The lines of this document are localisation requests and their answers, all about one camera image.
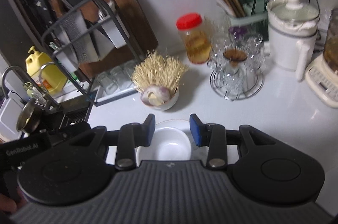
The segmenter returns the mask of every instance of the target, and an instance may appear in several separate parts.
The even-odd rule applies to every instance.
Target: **metal faucet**
[[[42,69],[45,68],[47,66],[47,64],[45,64],[44,66],[41,67],[40,76],[41,76]],[[7,69],[4,70],[4,72],[2,74],[1,88],[2,88],[2,92],[5,95],[6,99],[8,99],[8,92],[10,90],[5,86],[5,78],[6,78],[6,75],[8,74],[8,72],[10,72],[12,70],[16,70],[16,71],[20,72],[23,75],[23,77],[26,81],[29,81],[30,83],[32,83],[32,85],[35,88],[37,88],[37,90],[42,94],[43,98],[45,98],[46,100],[48,100],[50,102],[50,104],[53,106],[53,108],[59,109],[61,107],[61,105],[55,101],[55,99],[48,93],[47,90],[43,90],[42,88],[40,88],[39,85],[36,84],[36,82],[28,75],[28,73],[25,72],[25,70],[23,68],[19,67],[19,66],[9,66]]]

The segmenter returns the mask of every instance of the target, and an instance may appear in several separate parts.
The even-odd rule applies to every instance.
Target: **blender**
[[[307,67],[305,80],[326,105],[338,108],[338,7],[331,13],[324,52]]]

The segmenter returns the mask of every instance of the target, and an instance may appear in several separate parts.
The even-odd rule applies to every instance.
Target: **saucepan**
[[[40,124],[41,116],[42,109],[35,105],[35,98],[31,98],[19,115],[16,130],[28,134],[34,132]]]

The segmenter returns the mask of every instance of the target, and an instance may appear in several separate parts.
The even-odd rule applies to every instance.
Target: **wooden cutting board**
[[[158,41],[151,29],[149,22],[137,0],[115,0],[120,9],[120,18],[126,29],[131,34],[130,41],[134,48],[137,41],[142,53],[152,51],[158,46]],[[82,14],[85,19],[95,23],[98,17],[98,8],[93,2],[82,6]],[[114,48],[102,61],[80,64],[80,69],[89,77],[93,78],[97,74],[118,66],[126,61],[134,59],[128,46]]]

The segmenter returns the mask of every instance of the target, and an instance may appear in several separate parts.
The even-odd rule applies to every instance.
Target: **yellow bottle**
[[[35,50],[34,46],[29,49],[28,53],[30,52],[33,53],[26,58],[27,73],[39,86],[41,86],[38,79],[40,68],[44,64],[51,62],[52,59],[48,54]],[[43,85],[51,95],[60,92],[67,82],[67,77],[55,65],[45,67],[41,77]]]

